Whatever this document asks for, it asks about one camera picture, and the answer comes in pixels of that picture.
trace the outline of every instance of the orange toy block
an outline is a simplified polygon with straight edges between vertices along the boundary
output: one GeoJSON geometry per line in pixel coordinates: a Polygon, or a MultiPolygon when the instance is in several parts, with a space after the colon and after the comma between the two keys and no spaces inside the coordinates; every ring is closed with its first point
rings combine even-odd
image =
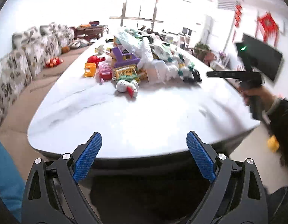
{"type": "Polygon", "coordinates": [[[96,72],[96,65],[95,63],[85,63],[85,77],[94,77],[96,72]]]}

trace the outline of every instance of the floral sofa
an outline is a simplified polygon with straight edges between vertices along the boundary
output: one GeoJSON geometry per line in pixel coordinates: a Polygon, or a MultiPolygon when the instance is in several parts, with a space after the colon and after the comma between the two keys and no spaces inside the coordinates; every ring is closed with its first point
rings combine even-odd
{"type": "Polygon", "coordinates": [[[0,59],[0,124],[8,108],[31,82],[31,72],[23,50],[13,50],[0,59]]]}
{"type": "Polygon", "coordinates": [[[39,30],[33,27],[14,34],[14,50],[0,59],[0,142],[24,181],[36,158],[48,160],[28,142],[30,121],[54,83],[88,47],[60,55],[63,63],[54,68],[42,66],[47,58],[58,56],[60,48],[72,39],[73,31],[66,26],[52,23],[39,30]]]}
{"type": "Polygon", "coordinates": [[[58,57],[61,47],[69,45],[73,38],[72,29],[56,23],[12,35],[13,51],[0,59],[0,125],[10,106],[42,72],[45,62],[58,57]]]}
{"type": "Polygon", "coordinates": [[[74,39],[74,31],[66,25],[42,25],[40,29],[29,28],[12,35],[13,49],[23,49],[31,71],[32,78],[42,71],[48,59],[61,54],[61,48],[69,45],[74,39]]]}

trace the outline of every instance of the black sleeve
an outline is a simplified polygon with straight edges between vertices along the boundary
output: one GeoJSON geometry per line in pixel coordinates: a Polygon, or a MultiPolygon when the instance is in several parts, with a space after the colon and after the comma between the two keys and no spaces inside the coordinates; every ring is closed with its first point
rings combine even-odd
{"type": "Polygon", "coordinates": [[[288,166],[288,101],[283,99],[279,106],[268,116],[270,128],[280,144],[280,151],[288,166]]]}
{"type": "Polygon", "coordinates": [[[20,224],[0,198],[0,224],[20,224]]]}

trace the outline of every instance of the purple toy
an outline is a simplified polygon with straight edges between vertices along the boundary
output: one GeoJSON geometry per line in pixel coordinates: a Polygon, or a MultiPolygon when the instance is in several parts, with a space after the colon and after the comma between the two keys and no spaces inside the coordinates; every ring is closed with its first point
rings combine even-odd
{"type": "Polygon", "coordinates": [[[112,48],[112,52],[115,56],[116,63],[114,65],[115,68],[121,67],[121,66],[128,66],[132,64],[138,64],[140,61],[140,58],[137,58],[132,53],[122,54],[121,50],[118,47],[112,48]]]}

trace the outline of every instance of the desk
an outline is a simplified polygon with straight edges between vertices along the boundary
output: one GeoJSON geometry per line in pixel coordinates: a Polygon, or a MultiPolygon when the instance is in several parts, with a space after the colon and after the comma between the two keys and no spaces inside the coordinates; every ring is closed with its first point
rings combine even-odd
{"type": "Polygon", "coordinates": [[[210,69],[180,49],[195,63],[203,82],[180,79],[166,84],[140,84],[138,97],[118,93],[98,75],[84,78],[84,64],[105,43],[103,36],[61,75],[37,109],[28,128],[30,145],[44,153],[72,153],[93,132],[103,143],[98,159],[130,159],[188,151],[186,135],[194,130],[204,143],[232,152],[259,125],[240,94],[224,79],[207,78],[210,69]]]}
{"type": "Polygon", "coordinates": [[[87,27],[87,28],[75,28],[74,39],[82,38],[87,41],[89,41],[90,39],[94,39],[94,38],[99,39],[100,37],[103,37],[104,32],[107,32],[107,34],[109,33],[108,25],[102,25],[102,26],[98,25],[95,27],[87,27]]]}

